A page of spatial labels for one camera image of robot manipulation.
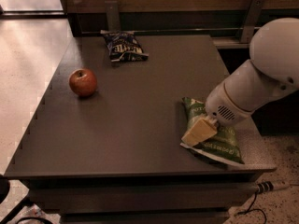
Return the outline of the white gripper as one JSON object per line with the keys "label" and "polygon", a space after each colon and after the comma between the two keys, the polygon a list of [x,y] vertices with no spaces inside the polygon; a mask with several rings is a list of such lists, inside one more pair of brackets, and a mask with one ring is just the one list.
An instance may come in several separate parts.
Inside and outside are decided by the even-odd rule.
{"label": "white gripper", "polygon": [[229,97],[225,83],[219,84],[206,98],[206,113],[197,119],[181,138],[190,147],[206,141],[217,133],[217,122],[222,126],[234,126],[249,118],[253,112],[239,108]]}

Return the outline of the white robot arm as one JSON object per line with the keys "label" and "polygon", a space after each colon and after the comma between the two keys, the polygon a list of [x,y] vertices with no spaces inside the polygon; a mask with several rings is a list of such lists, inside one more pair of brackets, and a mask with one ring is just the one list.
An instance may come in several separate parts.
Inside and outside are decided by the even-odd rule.
{"label": "white robot arm", "polygon": [[206,98],[206,113],[192,119],[182,142],[193,147],[234,126],[258,108],[299,89],[299,20],[268,22],[253,36],[249,58]]}

